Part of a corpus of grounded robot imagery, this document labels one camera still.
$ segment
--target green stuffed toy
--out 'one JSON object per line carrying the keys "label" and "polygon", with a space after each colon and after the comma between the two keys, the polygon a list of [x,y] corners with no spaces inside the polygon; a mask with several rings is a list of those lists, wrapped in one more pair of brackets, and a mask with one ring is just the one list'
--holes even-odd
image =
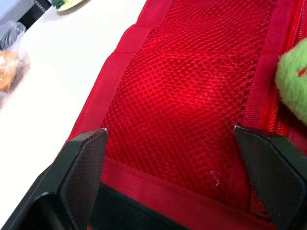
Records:
{"label": "green stuffed toy", "polygon": [[307,125],[307,39],[285,53],[279,61],[276,85],[283,103]]}

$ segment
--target red zipper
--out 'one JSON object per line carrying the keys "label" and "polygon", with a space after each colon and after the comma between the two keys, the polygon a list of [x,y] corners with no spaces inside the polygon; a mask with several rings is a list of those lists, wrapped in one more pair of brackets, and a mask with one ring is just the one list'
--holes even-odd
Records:
{"label": "red zipper", "polygon": [[[293,48],[306,36],[307,27],[307,0],[295,0],[295,6],[291,16],[288,37],[284,44],[283,53]],[[288,136],[288,117],[284,114],[286,108],[282,105],[278,89],[272,82],[269,97],[264,107],[263,116],[260,122],[261,128],[283,136]]]}

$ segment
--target white table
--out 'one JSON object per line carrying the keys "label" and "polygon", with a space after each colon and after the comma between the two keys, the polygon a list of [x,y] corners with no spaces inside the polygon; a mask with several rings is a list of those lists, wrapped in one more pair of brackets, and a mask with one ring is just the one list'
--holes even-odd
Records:
{"label": "white table", "polygon": [[0,110],[0,228],[49,166],[106,58],[145,0],[91,0],[59,15],[51,7],[24,35],[31,69]]}

